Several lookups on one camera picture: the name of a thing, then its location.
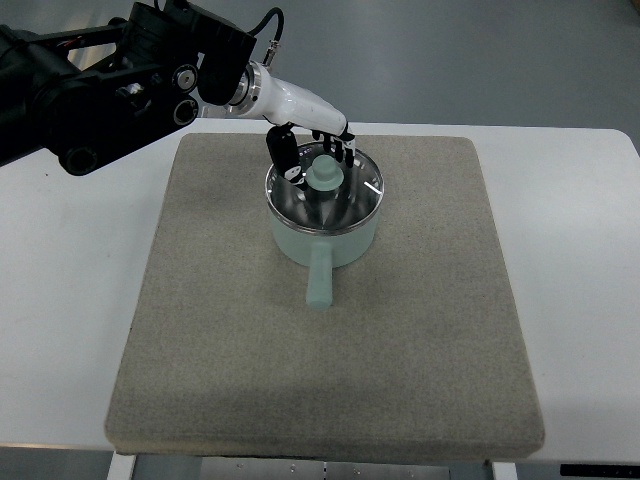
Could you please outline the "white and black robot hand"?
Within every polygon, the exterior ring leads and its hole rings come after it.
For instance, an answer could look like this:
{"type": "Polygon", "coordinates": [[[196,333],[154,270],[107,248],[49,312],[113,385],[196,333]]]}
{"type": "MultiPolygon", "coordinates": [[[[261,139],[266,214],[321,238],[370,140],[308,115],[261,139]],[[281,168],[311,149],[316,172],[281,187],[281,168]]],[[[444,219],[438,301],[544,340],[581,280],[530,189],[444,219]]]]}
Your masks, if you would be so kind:
{"type": "Polygon", "coordinates": [[[260,63],[248,63],[226,108],[240,118],[263,118],[272,125],[266,137],[272,164],[300,190],[307,188],[307,182],[292,132],[295,127],[310,131],[337,162],[349,168],[354,164],[355,135],[345,115],[315,93],[272,76],[260,63]]]}

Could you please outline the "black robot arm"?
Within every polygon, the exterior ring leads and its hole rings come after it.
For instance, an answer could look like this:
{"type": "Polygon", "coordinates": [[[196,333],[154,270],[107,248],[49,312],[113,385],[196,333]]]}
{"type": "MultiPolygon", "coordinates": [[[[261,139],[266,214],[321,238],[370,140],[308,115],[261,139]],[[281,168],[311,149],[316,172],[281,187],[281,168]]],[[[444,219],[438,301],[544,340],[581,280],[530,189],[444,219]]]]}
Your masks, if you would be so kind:
{"type": "Polygon", "coordinates": [[[87,175],[228,103],[254,32],[187,1],[134,4],[128,19],[40,35],[1,28],[1,162],[40,149],[87,175]]]}

